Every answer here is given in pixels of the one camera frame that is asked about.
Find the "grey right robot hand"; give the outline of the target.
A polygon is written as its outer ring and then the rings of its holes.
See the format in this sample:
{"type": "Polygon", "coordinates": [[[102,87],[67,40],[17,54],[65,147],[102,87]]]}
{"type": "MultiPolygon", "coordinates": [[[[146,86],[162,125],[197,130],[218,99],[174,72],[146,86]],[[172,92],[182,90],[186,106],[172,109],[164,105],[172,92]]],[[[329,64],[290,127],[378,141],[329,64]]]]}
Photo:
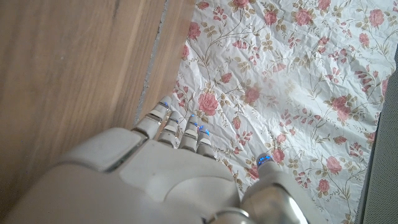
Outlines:
{"type": "Polygon", "coordinates": [[[324,223],[274,156],[243,196],[191,117],[181,139],[170,98],[131,130],[111,128],[65,153],[16,203],[6,223],[324,223]]]}

